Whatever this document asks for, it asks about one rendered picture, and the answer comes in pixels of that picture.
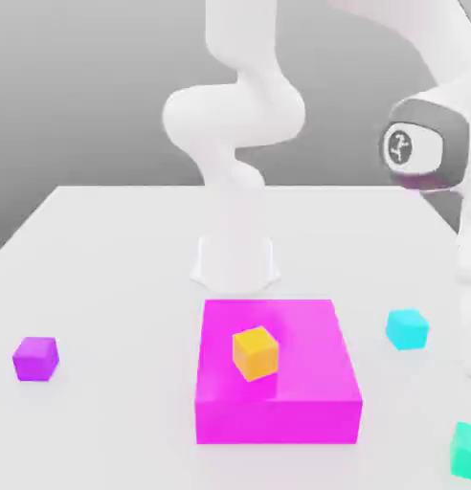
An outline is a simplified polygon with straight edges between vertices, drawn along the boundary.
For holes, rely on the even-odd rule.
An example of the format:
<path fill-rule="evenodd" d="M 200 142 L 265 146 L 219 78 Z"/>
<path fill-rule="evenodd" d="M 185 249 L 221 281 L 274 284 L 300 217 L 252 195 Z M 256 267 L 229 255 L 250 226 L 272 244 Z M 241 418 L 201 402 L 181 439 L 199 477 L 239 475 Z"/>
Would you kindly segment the small purple cube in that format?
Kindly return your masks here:
<path fill-rule="evenodd" d="M 55 337 L 25 337 L 12 355 L 19 381 L 48 382 L 59 362 Z"/>

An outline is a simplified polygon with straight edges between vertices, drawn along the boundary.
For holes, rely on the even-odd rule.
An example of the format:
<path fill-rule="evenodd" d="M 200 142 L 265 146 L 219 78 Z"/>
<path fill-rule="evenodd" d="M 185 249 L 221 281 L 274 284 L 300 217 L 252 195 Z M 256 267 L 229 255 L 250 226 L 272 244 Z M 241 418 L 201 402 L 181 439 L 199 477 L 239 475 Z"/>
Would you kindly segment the small teal cube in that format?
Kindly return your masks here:
<path fill-rule="evenodd" d="M 450 471 L 471 479 L 471 424 L 458 422 L 450 445 Z"/>

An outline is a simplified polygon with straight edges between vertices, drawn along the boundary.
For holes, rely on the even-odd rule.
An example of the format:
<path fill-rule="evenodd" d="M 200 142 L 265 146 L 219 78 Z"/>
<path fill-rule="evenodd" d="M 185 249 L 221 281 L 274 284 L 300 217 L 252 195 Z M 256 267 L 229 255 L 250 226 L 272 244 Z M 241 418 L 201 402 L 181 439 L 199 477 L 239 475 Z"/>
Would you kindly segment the small orange cube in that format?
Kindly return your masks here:
<path fill-rule="evenodd" d="M 276 374 L 279 343 L 262 325 L 238 332 L 233 335 L 233 362 L 247 382 Z"/>

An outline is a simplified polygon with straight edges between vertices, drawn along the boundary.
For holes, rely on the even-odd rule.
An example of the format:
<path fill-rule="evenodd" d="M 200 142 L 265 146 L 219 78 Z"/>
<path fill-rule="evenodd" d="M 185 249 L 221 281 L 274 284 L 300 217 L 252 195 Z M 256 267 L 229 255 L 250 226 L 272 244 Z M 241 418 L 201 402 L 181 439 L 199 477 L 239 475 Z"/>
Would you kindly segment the small cyan cube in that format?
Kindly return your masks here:
<path fill-rule="evenodd" d="M 426 346 L 429 322 L 416 309 L 395 309 L 389 312 L 386 336 L 397 350 L 422 349 Z"/>

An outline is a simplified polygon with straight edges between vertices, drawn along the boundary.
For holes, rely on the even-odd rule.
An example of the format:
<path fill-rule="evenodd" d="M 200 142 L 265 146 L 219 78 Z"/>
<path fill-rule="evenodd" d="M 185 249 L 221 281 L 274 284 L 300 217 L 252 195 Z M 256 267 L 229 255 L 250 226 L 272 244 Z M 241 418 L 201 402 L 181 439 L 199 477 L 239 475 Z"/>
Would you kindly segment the large magenta box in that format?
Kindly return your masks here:
<path fill-rule="evenodd" d="M 233 337 L 263 326 L 277 373 L 247 381 Z M 353 444 L 363 398 L 330 300 L 207 300 L 194 398 L 199 444 Z"/>

